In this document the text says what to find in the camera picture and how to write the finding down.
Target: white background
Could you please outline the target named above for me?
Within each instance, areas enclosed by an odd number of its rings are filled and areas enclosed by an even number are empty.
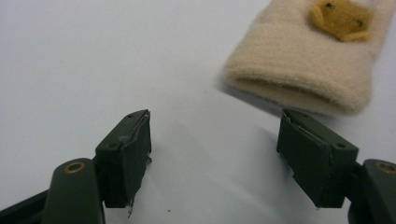
[[[151,111],[134,213],[107,223],[347,223],[317,209],[276,153],[281,108],[228,88],[222,68],[269,1],[1,1],[0,209],[47,189],[126,115]],[[396,161],[396,20],[355,117],[314,116]]]

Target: yellow felt patch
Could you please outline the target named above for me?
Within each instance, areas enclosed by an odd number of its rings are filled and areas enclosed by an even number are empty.
[[[343,42],[369,40],[373,16],[372,9],[348,0],[318,0],[309,11],[315,26]]]

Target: beige fabric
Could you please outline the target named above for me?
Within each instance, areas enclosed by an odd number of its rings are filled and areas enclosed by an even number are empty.
[[[368,105],[372,67],[395,0],[380,0],[367,42],[342,43],[315,29],[315,0],[273,0],[253,22],[225,66],[227,83],[287,107],[356,114]]]

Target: screw hole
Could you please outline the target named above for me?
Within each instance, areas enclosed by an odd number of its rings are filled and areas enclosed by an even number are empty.
[[[75,162],[72,162],[72,163],[66,165],[66,167],[64,167],[64,171],[67,174],[73,174],[73,173],[76,173],[76,172],[84,169],[84,167],[85,167],[85,163],[84,162],[75,161]]]
[[[337,147],[340,147],[340,148],[346,147],[346,145],[344,145],[344,144],[342,144],[342,143],[337,143],[336,146],[337,146]]]
[[[396,175],[396,167],[392,164],[387,162],[378,162],[376,166],[385,173]]]

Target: brass screw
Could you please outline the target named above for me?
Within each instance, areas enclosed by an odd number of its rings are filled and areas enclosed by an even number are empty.
[[[70,164],[67,164],[64,167],[64,172],[67,174],[77,173],[85,168],[85,163],[82,161],[75,161]]]

